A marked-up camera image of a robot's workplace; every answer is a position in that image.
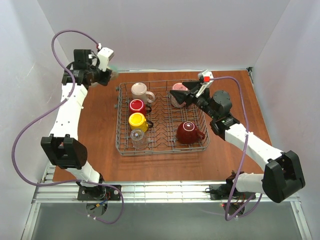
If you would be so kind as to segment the pink patterned mug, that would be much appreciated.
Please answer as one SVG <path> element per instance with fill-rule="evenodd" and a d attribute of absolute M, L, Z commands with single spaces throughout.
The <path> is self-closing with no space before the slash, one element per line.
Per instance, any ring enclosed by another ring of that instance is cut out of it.
<path fill-rule="evenodd" d="M 172 90 L 188 91 L 188 88 L 185 87 L 181 82 L 179 82 L 179 83 L 176 83 L 172 86 Z M 175 108 L 183 108 L 186 104 L 185 102 L 182 104 L 178 104 L 178 102 L 176 101 L 176 99 L 174 98 L 174 96 L 172 94 L 170 95 L 170 100 L 171 100 L 171 104 Z"/>

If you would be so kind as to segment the tall cream decorated mug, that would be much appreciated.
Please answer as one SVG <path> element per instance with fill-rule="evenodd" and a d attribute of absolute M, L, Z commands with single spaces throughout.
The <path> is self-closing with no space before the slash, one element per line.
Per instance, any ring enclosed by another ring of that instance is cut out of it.
<path fill-rule="evenodd" d="M 108 66 L 107 68 L 110 68 L 110 69 L 112 70 L 112 78 L 111 78 L 110 81 L 116 79 L 116 78 L 118 77 L 118 75 L 119 75 L 119 73 L 118 73 L 118 71 L 117 71 L 117 68 L 114 67 L 114 66 Z"/>

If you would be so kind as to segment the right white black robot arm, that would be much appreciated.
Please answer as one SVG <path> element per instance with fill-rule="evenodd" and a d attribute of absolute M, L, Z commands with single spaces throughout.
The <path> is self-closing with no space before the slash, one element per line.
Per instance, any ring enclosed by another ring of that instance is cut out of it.
<path fill-rule="evenodd" d="M 183 82 L 187 90 L 171 90 L 170 94 L 186 106 L 196 105 L 211 117 L 210 127 L 215 135 L 243 150 L 263 170 L 262 174 L 238 171 L 226 179 L 213 194 L 265 194 L 280 203 L 306 185 L 299 156 L 292 150 L 284 152 L 264 142 L 250 132 L 231 114 L 232 102 L 224 90 L 210 94 L 208 83 Z"/>

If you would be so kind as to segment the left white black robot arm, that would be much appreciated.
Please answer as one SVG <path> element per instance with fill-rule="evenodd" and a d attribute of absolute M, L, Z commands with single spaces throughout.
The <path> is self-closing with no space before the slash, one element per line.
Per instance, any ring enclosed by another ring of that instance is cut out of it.
<path fill-rule="evenodd" d="M 73 61 L 62 76 L 62 105 L 49 136 L 40 141 L 52 165 L 71 173 L 87 192 L 98 194 L 103 191 L 103 176 L 88 162 L 87 148 L 78 140 L 78 126 L 89 87 L 107 86 L 112 79 L 113 71 L 108 64 L 113 56 L 114 51 L 107 47 L 99 47 L 97 53 L 90 49 L 73 51 Z"/>

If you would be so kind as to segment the dark red round mug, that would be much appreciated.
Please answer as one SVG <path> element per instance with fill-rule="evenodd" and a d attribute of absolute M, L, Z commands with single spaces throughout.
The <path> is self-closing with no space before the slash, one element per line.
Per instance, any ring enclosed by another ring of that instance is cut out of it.
<path fill-rule="evenodd" d="M 201 132 L 192 121 L 182 122 L 176 131 L 176 138 L 181 144 L 190 145 L 205 139 L 205 134 Z"/>

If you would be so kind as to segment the pale pink mug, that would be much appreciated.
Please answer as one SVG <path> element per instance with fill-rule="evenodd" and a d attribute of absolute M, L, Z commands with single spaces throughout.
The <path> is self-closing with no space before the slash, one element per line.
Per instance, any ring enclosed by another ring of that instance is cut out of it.
<path fill-rule="evenodd" d="M 156 100 L 155 94 L 148 91 L 147 86 L 142 82 L 136 82 L 131 87 L 133 99 L 142 100 L 145 104 L 151 104 Z"/>

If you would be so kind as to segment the yellow mug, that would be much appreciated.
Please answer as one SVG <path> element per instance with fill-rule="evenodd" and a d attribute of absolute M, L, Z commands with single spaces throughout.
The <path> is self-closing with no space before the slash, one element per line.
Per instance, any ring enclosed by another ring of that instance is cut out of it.
<path fill-rule="evenodd" d="M 140 112 L 135 112 L 135 113 L 131 114 L 129 116 L 128 123 L 129 123 L 131 130 L 140 129 L 144 133 L 149 128 L 152 128 L 154 126 L 154 123 L 152 121 L 146 119 L 146 117 Z"/>

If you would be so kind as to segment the clear glass cup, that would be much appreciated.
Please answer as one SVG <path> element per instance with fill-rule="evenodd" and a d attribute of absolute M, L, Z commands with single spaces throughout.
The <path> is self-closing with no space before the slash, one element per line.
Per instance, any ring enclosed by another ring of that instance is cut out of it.
<path fill-rule="evenodd" d="M 145 149 L 149 144 L 147 135 L 140 128 L 133 129 L 130 133 L 130 138 L 133 147 L 137 150 Z"/>

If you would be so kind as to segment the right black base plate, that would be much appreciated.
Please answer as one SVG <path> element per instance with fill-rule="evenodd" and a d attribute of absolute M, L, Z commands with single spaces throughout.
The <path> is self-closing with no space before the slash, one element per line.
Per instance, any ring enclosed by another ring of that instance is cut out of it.
<path fill-rule="evenodd" d="M 231 186 L 224 184 L 210 184 L 204 192 L 209 194 L 211 200 L 228 200 L 231 192 Z M 256 198 L 256 194 L 252 192 L 239 192 L 236 189 L 233 192 L 232 200 L 247 200 L 251 195 L 252 199 Z"/>

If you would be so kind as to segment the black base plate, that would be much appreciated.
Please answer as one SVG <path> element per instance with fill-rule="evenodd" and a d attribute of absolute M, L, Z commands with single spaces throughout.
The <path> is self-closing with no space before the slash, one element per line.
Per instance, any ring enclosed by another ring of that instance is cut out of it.
<path fill-rule="evenodd" d="M 209 194 L 211 200 L 228 200 L 231 192 L 231 186 L 224 184 L 210 184 L 204 192 Z M 236 189 L 233 192 L 232 200 L 247 200 L 251 195 L 252 199 L 256 198 L 256 194 L 252 192 L 239 192 Z"/>
<path fill-rule="evenodd" d="M 119 201 L 121 199 L 119 191 L 107 186 L 80 186 L 78 190 L 78 201 Z"/>

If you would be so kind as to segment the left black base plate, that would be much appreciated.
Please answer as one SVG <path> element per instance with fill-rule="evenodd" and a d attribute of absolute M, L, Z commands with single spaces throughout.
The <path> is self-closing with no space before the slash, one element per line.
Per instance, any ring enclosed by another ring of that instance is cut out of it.
<path fill-rule="evenodd" d="M 80 186 L 78 190 L 78 201 L 119 201 L 121 199 L 119 191 L 107 186 Z"/>

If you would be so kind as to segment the aluminium frame rail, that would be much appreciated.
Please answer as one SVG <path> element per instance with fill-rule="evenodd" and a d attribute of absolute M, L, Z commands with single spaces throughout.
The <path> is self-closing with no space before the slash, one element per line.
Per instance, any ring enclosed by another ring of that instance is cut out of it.
<path fill-rule="evenodd" d="M 151 182 L 112 182 L 120 185 L 124 202 L 129 203 L 209 203 L 210 195 L 205 193 L 209 185 L 217 188 L 222 181 L 151 181 Z M 32 198 L 34 203 L 96 203 L 85 197 L 77 199 L 79 186 L 64 183 L 55 186 L 39 187 Z"/>

